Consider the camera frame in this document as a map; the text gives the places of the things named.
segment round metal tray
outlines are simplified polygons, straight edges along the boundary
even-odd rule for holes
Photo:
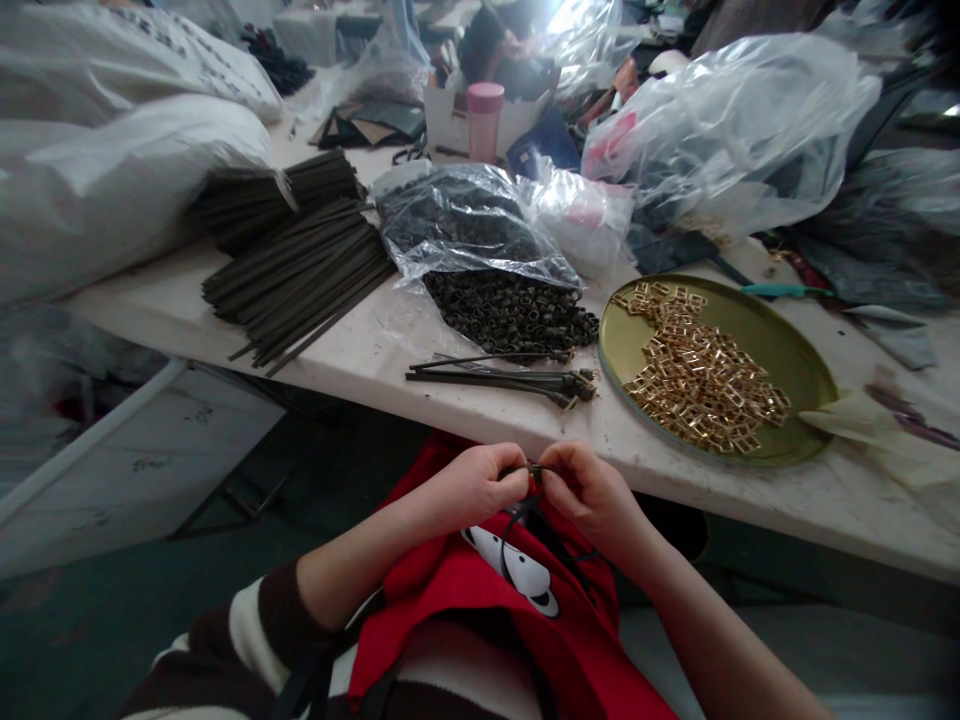
[[[621,387],[647,364],[643,347],[653,337],[653,328],[644,318],[631,317],[626,310],[608,302],[600,320],[600,359],[604,370],[616,382],[620,396],[635,412],[694,452],[739,465],[796,465],[813,458],[830,444],[832,435],[803,422],[797,413],[834,402],[838,397],[837,386],[819,353],[793,325],[763,301],[712,280],[677,274],[650,275],[643,280],[659,281],[670,288],[683,285],[707,298],[701,322],[731,335],[741,350],[766,369],[768,381],[786,393],[791,408],[783,427],[761,425],[756,437],[763,447],[749,455],[702,450],[684,442],[641,410]],[[636,282],[627,283],[617,292],[628,291]]]

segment finger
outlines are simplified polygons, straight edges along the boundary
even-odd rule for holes
[[[573,440],[554,443],[548,447],[540,456],[540,464],[569,468],[579,481],[581,477],[596,473],[600,469],[600,458],[585,442]]]
[[[487,445],[487,450],[490,451],[497,463],[497,474],[508,468],[525,468],[527,466],[527,456],[523,454],[523,450],[516,443]]]
[[[540,477],[543,479],[543,487],[547,491],[547,499],[550,500],[550,504],[559,510],[565,518],[573,519],[576,517],[583,509],[583,503],[573,494],[564,479],[547,468],[540,471]]]
[[[529,478],[530,473],[524,467],[514,470],[500,482],[494,483],[501,508],[520,502],[527,496],[527,491],[530,489]]]

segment striped sleeve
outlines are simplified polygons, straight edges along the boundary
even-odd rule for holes
[[[120,717],[269,717],[289,668],[324,636],[303,606],[291,563],[201,617],[160,653]]]

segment pink lid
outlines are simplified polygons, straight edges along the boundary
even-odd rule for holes
[[[486,114],[500,112],[503,107],[503,85],[474,83],[467,88],[467,110]]]

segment green floor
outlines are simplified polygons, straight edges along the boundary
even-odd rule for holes
[[[267,485],[301,458],[284,501],[256,526],[151,542],[0,583],[3,717],[113,716],[153,657],[193,618],[372,512],[429,433],[349,403],[334,403],[320,425],[288,415],[241,466]],[[741,602],[779,601],[783,593],[771,587],[786,589],[941,631],[941,619],[957,607],[957,593],[937,583],[742,523],[708,520],[704,572]],[[759,588],[724,569],[772,585]]]

